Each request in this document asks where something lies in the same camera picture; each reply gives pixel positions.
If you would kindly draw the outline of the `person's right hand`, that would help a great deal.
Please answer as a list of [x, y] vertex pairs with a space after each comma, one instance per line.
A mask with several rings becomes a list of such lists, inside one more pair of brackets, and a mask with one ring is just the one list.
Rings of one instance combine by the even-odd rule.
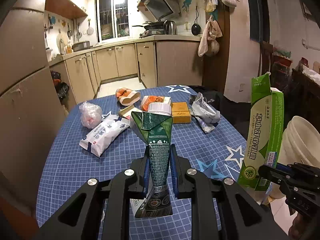
[[297, 240], [303, 236], [311, 223], [311, 218], [305, 217], [300, 213], [295, 217], [292, 226], [289, 228], [289, 239]]

